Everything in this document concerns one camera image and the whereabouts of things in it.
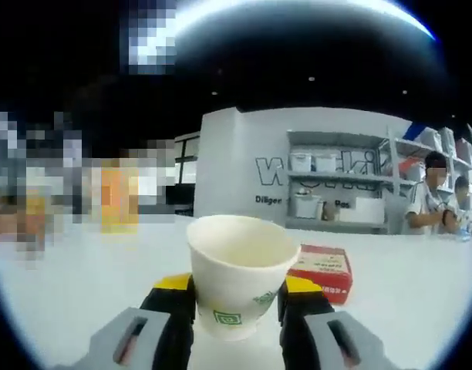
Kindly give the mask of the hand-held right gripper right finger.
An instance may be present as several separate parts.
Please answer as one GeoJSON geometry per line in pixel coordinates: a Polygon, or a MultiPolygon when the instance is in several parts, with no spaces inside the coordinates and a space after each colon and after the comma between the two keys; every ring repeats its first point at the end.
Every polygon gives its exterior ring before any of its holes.
{"type": "Polygon", "coordinates": [[[287,276],[278,292],[280,346],[286,369],[396,369],[383,342],[345,311],[335,311],[322,288],[287,276]]]}

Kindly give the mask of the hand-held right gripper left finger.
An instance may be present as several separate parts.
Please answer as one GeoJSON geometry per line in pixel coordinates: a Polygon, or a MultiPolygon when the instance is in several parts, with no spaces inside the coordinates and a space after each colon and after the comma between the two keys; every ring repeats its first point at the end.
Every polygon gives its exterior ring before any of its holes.
{"type": "Polygon", "coordinates": [[[127,308],[92,335],[88,352],[55,369],[186,369],[196,301],[190,273],[156,282],[138,308],[127,308]]]}

